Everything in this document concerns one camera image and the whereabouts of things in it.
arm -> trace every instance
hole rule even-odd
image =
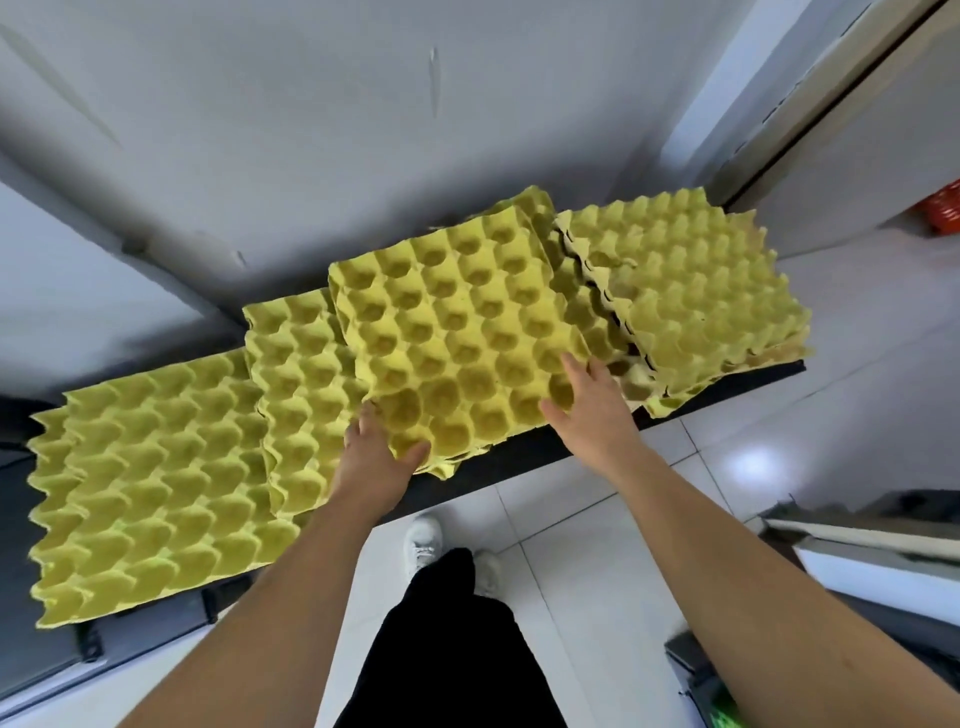
[[[369,404],[345,443],[329,502],[121,728],[314,725],[360,548],[429,450],[395,460]]]
[[[960,725],[960,695],[677,475],[639,438],[607,369],[572,357],[574,404],[540,408],[623,497],[680,605],[756,726]]]

hand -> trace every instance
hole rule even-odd
[[[410,476],[429,452],[430,443],[421,440],[394,458],[376,406],[366,401],[344,433],[344,454],[333,474],[330,501],[348,502],[376,522],[400,502]]]
[[[631,456],[647,446],[603,362],[592,356],[584,368],[569,353],[561,360],[573,387],[573,406],[566,413],[554,401],[541,400],[540,412],[570,452],[615,485]]]

orange object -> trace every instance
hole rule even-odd
[[[934,192],[918,207],[941,235],[960,232],[960,180]]]

white sneaker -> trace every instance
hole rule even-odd
[[[444,530],[433,516],[414,519],[403,537],[403,567],[407,581],[423,567],[432,564],[443,555]]]
[[[473,593],[499,599],[501,592],[500,558],[491,551],[477,551],[473,554],[473,569],[476,582]]]

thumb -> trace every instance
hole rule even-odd
[[[427,440],[420,440],[414,443],[410,448],[398,457],[397,462],[403,463],[410,469],[410,473],[419,468],[427,455],[430,454],[430,443]]]
[[[558,435],[563,437],[563,431],[570,421],[569,415],[567,415],[556,402],[549,398],[540,400],[540,412],[543,414],[543,418],[547,421],[547,424],[553,427]]]

